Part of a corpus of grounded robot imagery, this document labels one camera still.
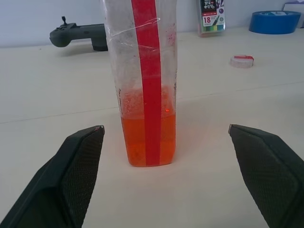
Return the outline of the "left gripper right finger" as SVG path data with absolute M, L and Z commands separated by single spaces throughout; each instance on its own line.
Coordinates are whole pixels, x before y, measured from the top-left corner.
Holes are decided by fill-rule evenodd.
M 304 161 L 277 135 L 232 124 L 244 183 L 269 228 L 304 228 Z

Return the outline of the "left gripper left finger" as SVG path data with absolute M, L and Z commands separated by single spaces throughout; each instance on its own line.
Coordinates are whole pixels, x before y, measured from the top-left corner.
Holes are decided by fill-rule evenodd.
M 0 228 L 81 228 L 95 188 L 103 125 L 68 136 L 33 176 Z

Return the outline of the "orange red plastic bottle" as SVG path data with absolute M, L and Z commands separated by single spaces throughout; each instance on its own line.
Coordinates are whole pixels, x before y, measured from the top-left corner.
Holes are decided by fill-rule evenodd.
M 177 0 L 102 0 L 128 162 L 170 164 L 176 149 Z

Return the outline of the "grey game controller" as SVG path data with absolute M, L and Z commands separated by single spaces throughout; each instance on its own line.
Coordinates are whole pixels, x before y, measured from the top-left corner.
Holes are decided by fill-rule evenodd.
M 61 18 L 63 24 L 49 34 L 55 47 L 67 47 L 73 40 L 91 39 L 94 51 L 108 51 L 104 24 L 78 26 L 76 23 L 67 23 L 65 16 Z

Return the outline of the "blue tape roll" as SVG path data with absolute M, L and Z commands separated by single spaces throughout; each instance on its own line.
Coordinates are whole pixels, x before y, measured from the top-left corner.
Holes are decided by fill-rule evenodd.
M 259 34 L 283 35 L 296 30 L 301 13 L 294 11 L 258 11 L 252 13 L 249 31 Z

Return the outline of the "marker pen pack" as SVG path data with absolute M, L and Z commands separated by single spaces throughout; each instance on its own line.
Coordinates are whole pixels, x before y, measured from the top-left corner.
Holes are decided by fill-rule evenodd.
M 197 0 L 198 34 L 216 36 L 226 30 L 224 0 Z

